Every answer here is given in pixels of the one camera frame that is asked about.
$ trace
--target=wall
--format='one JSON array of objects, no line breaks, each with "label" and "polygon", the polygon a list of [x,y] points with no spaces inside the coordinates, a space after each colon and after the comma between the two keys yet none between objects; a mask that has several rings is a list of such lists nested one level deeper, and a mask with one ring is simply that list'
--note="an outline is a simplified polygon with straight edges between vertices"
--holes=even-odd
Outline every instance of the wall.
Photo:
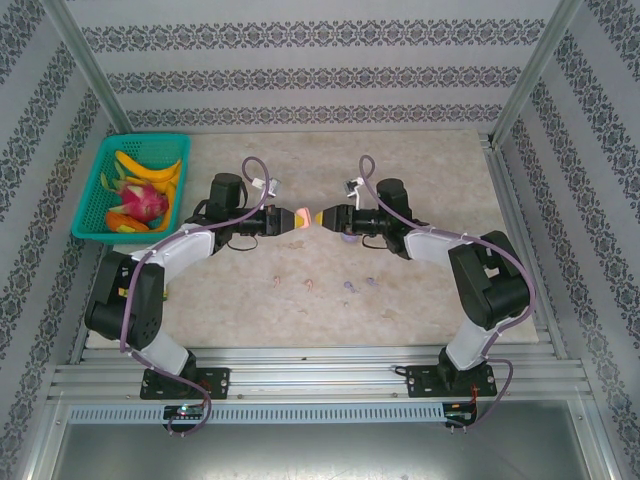
[{"label": "wall", "polygon": [[585,1],[502,145],[624,478],[640,478],[639,9]]},{"label": "wall", "polygon": [[489,132],[558,0],[76,0],[137,130]]},{"label": "wall", "polygon": [[0,479],[65,363],[100,247],[70,224],[106,115],[34,0],[0,0]]}]

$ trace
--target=metal base plate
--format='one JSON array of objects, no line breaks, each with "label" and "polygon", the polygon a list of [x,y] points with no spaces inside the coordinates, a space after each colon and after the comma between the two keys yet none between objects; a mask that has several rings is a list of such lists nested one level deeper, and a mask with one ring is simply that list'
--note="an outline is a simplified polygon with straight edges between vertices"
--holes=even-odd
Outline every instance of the metal base plate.
[{"label": "metal base plate", "polygon": [[489,365],[484,365],[475,375],[457,381],[451,390],[444,387],[436,365],[409,365],[405,369],[410,398],[470,397],[474,386],[478,389],[478,397],[495,397],[498,394],[493,369]]},{"label": "metal base plate", "polygon": [[[198,368],[197,384],[205,388],[212,400],[226,400],[229,392],[228,368]],[[143,400],[202,399],[196,389],[173,382],[153,370],[146,369],[142,377],[140,398]]]}]

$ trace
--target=teal plastic basket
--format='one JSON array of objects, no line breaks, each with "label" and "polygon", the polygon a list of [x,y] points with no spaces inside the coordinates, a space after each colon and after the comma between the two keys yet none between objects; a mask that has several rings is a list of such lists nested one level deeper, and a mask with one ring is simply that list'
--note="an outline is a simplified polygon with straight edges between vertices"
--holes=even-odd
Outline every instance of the teal plastic basket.
[{"label": "teal plastic basket", "polygon": [[[80,206],[76,212],[72,233],[78,238],[98,240],[109,245],[122,243],[155,243],[178,227],[180,214],[180,200],[184,189],[189,165],[189,150],[191,140],[187,135],[171,133],[142,133],[129,135],[114,135],[107,137],[100,145],[95,163],[82,194]],[[119,205],[120,197],[105,190],[100,184],[100,174],[104,173],[109,180],[118,178],[114,161],[116,150],[121,150],[140,165],[154,170],[170,167],[182,159],[180,181],[176,188],[175,206],[171,212],[169,227],[164,232],[156,233],[114,233],[107,228],[104,217],[107,210]],[[162,222],[162,217],[149,224],[155,228]]]}]

